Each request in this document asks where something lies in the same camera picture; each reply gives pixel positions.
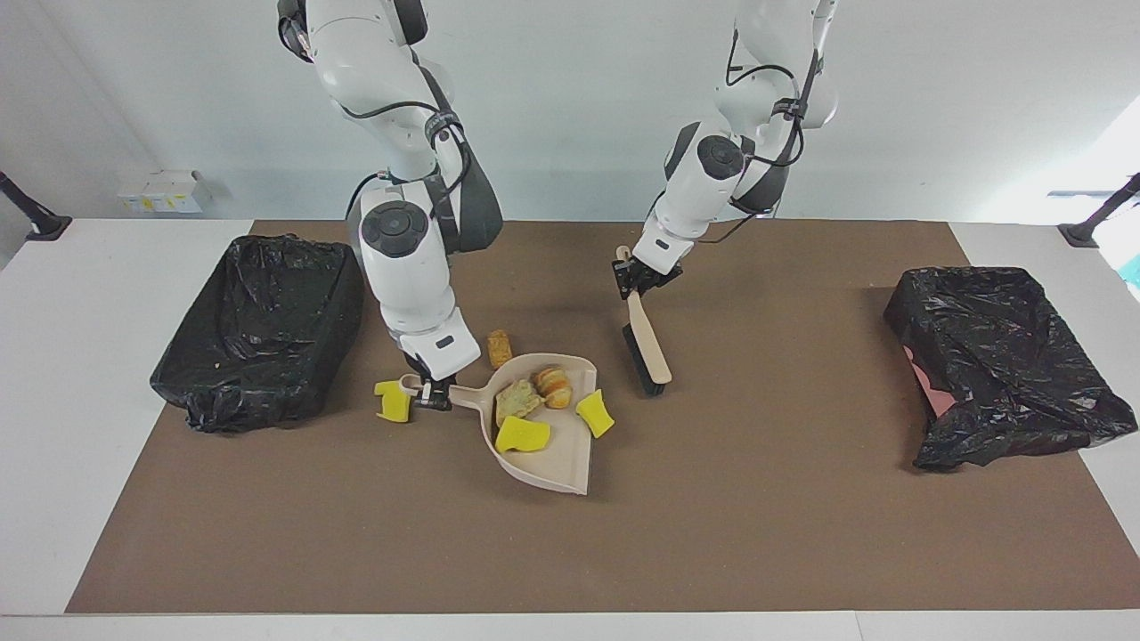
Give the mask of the brown table mat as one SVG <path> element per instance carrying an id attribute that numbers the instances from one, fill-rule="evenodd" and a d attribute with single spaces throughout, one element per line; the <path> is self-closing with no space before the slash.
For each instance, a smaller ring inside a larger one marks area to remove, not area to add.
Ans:
<path id="1" fill-rule="evenodd" d="M 376 417 L 404 368 L 363 320 L 321 417 L 197 435 L 163 409 L 68 612 L 1140 608 L 1140 557 L 1076 453 L 913 469 L 925 393 L 883 323 L 946 224 L 748 224 L 648 299 L 648 398 L 609 259 L 628 224 L 508 224 L 461 255 L 469 325 L 594 362 L 588 494 L 508 477 L 477 412 Z"/>

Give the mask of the black bag lined bin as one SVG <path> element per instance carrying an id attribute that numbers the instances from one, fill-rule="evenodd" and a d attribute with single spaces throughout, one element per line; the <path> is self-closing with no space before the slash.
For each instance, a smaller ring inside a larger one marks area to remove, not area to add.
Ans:
<path id="1" fill-rule="evenodd" d="M 318 417 L 363 324 L 365 283 L 345 243 L 236 237 L 207 276 L 150 389 L 197 433 Z"/>

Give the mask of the white wall box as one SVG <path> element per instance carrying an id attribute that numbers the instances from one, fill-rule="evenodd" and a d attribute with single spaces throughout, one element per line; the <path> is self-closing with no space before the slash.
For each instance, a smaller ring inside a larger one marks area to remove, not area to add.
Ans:
<path id="1" fill-rule="evenodd" d="M 195 170 L 164 170 L 127 180 L 119 187 L 119 203 L 131 216 L 204 214 L 212 194 Z"/>

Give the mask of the small yellow sponge piece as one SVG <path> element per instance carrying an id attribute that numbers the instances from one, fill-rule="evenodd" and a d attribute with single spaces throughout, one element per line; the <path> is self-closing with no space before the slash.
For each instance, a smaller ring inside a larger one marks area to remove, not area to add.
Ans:
<path id="1" fill-rule="evenodd" d="M 606 409 L 601 389 L 595 389 L 583 397 L 583 400 L 575 405 L 575 414 L 583 419 L 594 439 L 602 438 L 602 435 L 606 435 L 606 431 L 614 425 L 614 417 Z"/>

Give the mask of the pink plastic bin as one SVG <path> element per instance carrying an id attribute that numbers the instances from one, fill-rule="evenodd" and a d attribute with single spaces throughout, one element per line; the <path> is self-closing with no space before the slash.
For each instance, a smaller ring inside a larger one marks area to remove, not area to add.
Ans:
<path id="1" fill-rule="evenodd" d="M 948 393 L 948 391 L 937 389 L 936 386 L 933 386 L 933 381 L 930 381 L 929 375 L 925 373 L 925 370 L 921 370 L 920 366 L 917 365 L 915 354 L 912 352 L 907 346 L 903 346 L 903 350 L 904 354 L 907 355 L 907 365 L 911 366 L 913 373 L 915 373 L 917 386 L 919 386 L 920 390 L 925 393 L 925 400 L 928 401 L 929 409 L 933 412 L 933 417 L 944 417 L 944 415 L 948 413 L 948 409 L 952 409 L 952 407 L 956 405 L 956 398 L 953 397 L 953 393 Z"/>

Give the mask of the striped croissant piece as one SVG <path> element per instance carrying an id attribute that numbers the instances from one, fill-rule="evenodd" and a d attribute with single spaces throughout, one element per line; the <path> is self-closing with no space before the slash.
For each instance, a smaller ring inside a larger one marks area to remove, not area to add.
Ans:
<path id="1" fill-rule="evenodd" d="M 547 365 L 544 370 L 537 370 L 531 375 L 531 382 L 549 409 L 565 409 L 573 401 L 575 387 L 561 366 Z"/>

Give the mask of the crumpled black trash bag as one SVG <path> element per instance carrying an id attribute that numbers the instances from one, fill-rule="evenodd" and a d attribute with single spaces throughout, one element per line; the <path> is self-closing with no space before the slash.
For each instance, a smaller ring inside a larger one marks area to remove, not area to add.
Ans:
<path id="1" fill-rule="evenodd" d="M 948 472 L 1140 433 L 1047 291 L 1017 267 L 904 271 L 883 320 L 956 405 L 929 409 L 917 469 Z"/>

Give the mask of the notched yellow sponge piece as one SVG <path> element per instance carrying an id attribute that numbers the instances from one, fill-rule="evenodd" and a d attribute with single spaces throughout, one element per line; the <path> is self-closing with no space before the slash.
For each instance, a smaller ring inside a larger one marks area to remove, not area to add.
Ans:
<path id="1" fill-rule="evenodd" d="M 378 417 L 396 425 L 406 425 L 412 417 L 412 393 L 404 390 L 399 380 L 381 381 L 373 386 L 373 393 L 381 401 Z"/>

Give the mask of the beige hand brush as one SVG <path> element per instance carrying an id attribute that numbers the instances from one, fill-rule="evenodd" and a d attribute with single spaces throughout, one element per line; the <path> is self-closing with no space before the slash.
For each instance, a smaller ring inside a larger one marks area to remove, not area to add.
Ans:
<path id="1" fill-rule="evenodd" d="M 619 245 L 614 249 L 616 259 L 632 258 L 632 249 L 627 245 Z M 671 370 L 663 357 L 663 349 L 659 344 L 656 330 L 652 328 L 648 313 L 642 305 L 640 293 L 632 293 L 626 300 L 628 308 L 628 320 L 622 326 L 622 340 L 632 355 L 632 366 L 638 374 L 640 386 L 648 397 L 656 397 L 663 393 L 663 389 L 671 383 Z"/>

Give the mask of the wide yellow sponge piece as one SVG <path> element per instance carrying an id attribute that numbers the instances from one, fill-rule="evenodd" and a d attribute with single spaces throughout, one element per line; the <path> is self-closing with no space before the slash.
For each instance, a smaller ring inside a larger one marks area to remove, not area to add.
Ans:
<path id="1" fill-rule="evenodd" d="M 552 425 L 526 417 L 505 417 L 495 437 L 498 453 L 536 453 L 545 451 L 552 438 Z"/>

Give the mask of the beige plastic dustpan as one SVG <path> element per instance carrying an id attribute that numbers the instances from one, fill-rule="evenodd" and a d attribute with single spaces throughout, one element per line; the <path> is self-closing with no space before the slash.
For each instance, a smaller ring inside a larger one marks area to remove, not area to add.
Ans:
<path id="1" fill-rule="evenodd" d="M 527 352 L 518 354 L 495 370 L 484 386 L 467 388 L 451 386 L 451 405 L 477 411 L 484 449 L 497 459 L 500 469 L 512 474 L 519 482 L 528 482 L 542 490 L 570 492 L 585 495 L 591 479 L 591 446 L 593 435 L 585 419 L 579 417 L 575 407 L 549 409 L 542 406 L 531 417 L 549 425 L 549 443 L 536 453 L 500 453 L 495 448 L 495 396 L 510 383 L 528 380 L 538 370 L 549 366 L 565 370 L 573 401 L 583 401 L 588 393 L 598 391 L 598 370 L 593 362 L 573 354 Z"/>

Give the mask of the pale bread chunk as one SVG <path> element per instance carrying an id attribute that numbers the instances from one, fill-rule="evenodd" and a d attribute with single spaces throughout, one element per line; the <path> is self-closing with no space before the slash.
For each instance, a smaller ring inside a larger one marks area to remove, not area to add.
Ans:
<path id="1" fill-rule="evenodd" d="M 545 405 L 545 398 L 530 380 L 518 380 L 495 395 L 495 423 L 505 425 L 506 417 L 529 417 Z"/>

